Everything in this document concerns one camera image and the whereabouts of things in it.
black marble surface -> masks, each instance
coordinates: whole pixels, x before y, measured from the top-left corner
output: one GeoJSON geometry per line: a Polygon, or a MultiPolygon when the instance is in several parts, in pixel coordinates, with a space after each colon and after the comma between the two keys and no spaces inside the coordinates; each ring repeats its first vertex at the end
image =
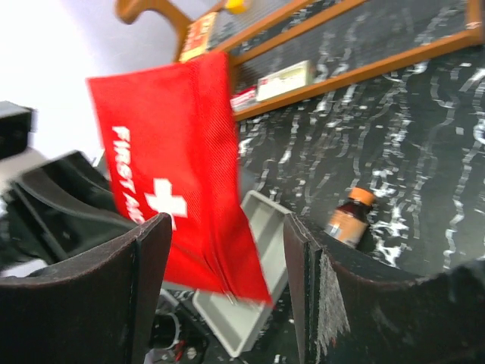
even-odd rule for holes
{"type": "MultiPolygon", "coordinates": [[[[291,20],[243,43],[236,52],[246,52],[336,3],[334,0],[315,2],[291,20]]],[[[335,77],[464,30],[465,11],[465,0],[367,1],[247,61],[239,70],[237,90],[304,60],[316,66],[315,82],[335,77]]]]}
{"type": "Polygon", "coordinates": [[[378,203],[363,242],[417,275],[485,257],[485,51],[454,52],[244,121],[258,189],[324,226],[350,188],[378,203]]]}

red bag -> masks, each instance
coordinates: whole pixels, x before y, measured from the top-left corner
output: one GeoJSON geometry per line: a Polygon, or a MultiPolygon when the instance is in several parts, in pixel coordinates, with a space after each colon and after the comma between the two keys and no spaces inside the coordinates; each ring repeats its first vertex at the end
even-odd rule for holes
{"type": "Polygon", "coordinates": [[[120,213],[172,215],[164,279],[271,303],[239,206],[228,62],[185,64],[88,80],[120,213]]]}

white wall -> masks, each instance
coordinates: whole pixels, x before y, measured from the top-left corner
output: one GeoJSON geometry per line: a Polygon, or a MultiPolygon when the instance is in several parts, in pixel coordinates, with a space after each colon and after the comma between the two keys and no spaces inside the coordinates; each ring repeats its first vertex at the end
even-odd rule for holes
{"type": "MultiPolygon", "coordinates": [[[[174,0],[198,17],[217,0],[174,0]]],[[[160,15],[131,25],[115,0],[0,0],[0,100],[36,108],[33,147],[48,158],[101,145],[85,79],[171,62],[176,37],[160,15]]]]}

wooden shelf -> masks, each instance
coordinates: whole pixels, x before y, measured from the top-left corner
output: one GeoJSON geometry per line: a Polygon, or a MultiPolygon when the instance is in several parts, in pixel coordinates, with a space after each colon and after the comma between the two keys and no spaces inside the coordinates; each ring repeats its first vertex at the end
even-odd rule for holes
{"type": "MultiPolygon", "coordinates": [[[[321,24],[325,24],[329,20],[339,17],[340,15],[364,4],[367,1],[371,0],[342,0],[340,3],[323,10],[319,14],[310,17],[299,25],[290,28],[285,33],[281,33],[280,35],[263,42],[261,45],[250,49],[242,55],[233,57],[231,59],[231,77],[233,78],[233,83],[236,82],[234,78],[236,78],[236,75],[238,74],[237,69],[241,66],[241,64],[258,57],[259,55],[262,55],[265,52],[268,52],[321,24]]],[[[228,40],[222,42],[216,47],[215,50],[229,52],[243,42],[258,35],[260,32],[267,30],[281,21],[291,17],[292,14],[303,9],[312,2],[313,0],[293,0],[288,5],[274,11],[266,18],[256,22],[244,31],[239,32],[228,40]]],[[[218,2],[208,12],[220,11],[224,7],[224,3],[224,0],[218,2]]],[[[187,16],[178,10],[177,7],[172,5],[168,0],[117,1],[118,16],[124,22],[129,24],[134,22],[142,11],[146,10],[157,11],[171,22],[172,26],[177,32],[179,41],[179,46],[175,55],[175,59],[178,59],[183,41],[185,40],[187,26],[190,24],[187,16]]],[[[466,30],[442,39],[438,39],[430,44],[422,45],[406,52],[402,52],[398,55],[393,55],[372,64],[365,65],[364,67],[340,74],[337,77],[330,78],[320,83],[302,87],[301,89],[296,89],[290,93],[286,93],[257,105],[253,105],[245,110],[237,112],[235,114],[236,120],[241,121],[246,118],[251,118],[276,108],[293,104],[294,102],[309,99],[311,97],[339,89],[340,87],[348,86],[363,80],[368,80],[381,74],[385,74],[402,67],[407,67],[414,63],[425,61],[429,58],[454,52],[465,47],[483,44],[483,24],[481,14],[482,8],[480,0],[468,0],[466,12],[466,30]]]]}

yellow box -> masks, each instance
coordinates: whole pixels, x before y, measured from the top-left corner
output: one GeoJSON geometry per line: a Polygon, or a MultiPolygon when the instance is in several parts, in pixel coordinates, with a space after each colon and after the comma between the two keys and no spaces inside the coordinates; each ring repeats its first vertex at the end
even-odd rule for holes
{"type": "Polygon", "coordinates": [[[227,0],[225,8],[233,14],[241,14],[249,9],[251,0],[227,0]]]}

